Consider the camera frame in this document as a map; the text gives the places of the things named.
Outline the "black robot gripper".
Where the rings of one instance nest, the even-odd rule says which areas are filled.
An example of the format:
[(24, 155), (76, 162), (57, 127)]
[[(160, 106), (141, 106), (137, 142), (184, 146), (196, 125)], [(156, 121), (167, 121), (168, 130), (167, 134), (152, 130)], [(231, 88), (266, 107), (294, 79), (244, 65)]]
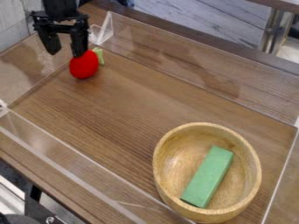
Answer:
[(69, 33), (75, 58), (88, 50), (89, 16), (79, 11), (80, 0), (41, 0), (43, 9), (31, 12), (32, 27), (37, 31), (48, 54), (61, 49), (56, 33)]

